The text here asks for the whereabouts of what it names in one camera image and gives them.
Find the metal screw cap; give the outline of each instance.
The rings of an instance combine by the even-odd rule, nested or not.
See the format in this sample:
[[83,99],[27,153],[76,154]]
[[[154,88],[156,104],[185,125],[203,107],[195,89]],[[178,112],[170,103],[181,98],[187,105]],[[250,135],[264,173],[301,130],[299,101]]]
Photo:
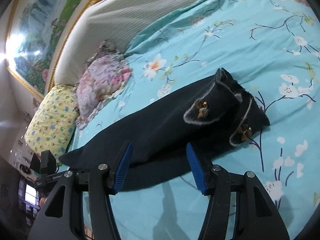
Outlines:
[[104,170],[106,170],[107,168],[108,168],[108,165],[106,165],[105,163],[100,164],[99,167],[98,167],[98,169],[101,170],[101,171],[104,171]]
[[66,178],[70,178],[73,175],[72,171],[66,171],[63,176],[65,176]]
[[248,171],[248,172],[247,172],[247,176],[248,176],[249,178],[253,178],[253,177],[255,176],[255,174],[254,174],[252,171]]
[[214,164],[211,169],[213,169],[214,171],[221,171],[220,165],[217,164]]

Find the window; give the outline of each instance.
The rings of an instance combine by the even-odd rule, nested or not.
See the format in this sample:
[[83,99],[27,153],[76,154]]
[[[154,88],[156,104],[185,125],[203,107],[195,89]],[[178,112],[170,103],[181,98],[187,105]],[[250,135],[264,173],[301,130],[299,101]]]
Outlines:
[[19,183],[19,196],[23,197],[23,191],[24,191],[24,181],[20,180]]
[[25,200],[28,201],[30,204],[36,205],[36,197],[37,191],[33,187],[26,185]]
[[30,221],[30,219],[26,217],[26,221],[27,221],[27,225],[28,225],[28,226],[31,226],[31,221]]
[[86,226],[84,226],[84,235],[86,240],[94,240],[92,231],[90,231]]

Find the pillow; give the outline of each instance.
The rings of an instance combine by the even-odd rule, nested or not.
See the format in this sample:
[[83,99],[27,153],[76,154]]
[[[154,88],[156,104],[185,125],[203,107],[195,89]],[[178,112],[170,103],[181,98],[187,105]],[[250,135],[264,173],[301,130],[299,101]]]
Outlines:
[[114,99],[122,93],[132,70],[115,46],[104,41],[98,52],[85,63],[85,71],[75,86],[77,107],[80,116],[76,121],[84,129],[107,99]]
[[61,84],[54,86],[44,97],[25,134],[27,144],[38,156],[50,150],[58,165],[58,157],[66,152],[79,116],[71,89]]

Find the yellow floral pillow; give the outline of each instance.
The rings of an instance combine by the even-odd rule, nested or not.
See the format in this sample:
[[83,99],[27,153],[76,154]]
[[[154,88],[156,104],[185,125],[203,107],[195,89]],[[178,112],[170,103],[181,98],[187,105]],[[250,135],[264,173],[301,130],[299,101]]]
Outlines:
[[53,87],[44,97],[27,129],[25,140],[38,156],[50,150],[58,160],[66,152],[79,116],[71,89],[71,86],[61,84]]

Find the pink floral pillow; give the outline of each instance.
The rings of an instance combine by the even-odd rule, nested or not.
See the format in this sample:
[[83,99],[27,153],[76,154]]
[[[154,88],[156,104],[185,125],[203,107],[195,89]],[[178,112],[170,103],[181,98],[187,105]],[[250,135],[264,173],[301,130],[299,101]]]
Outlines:
[[88,67],[75,87],[79,129],[84,129],[103,108],[103,101],[121,94],[132,73],[122,55],[109,53],[105,43],[99,47],[100,52],[87,61]]

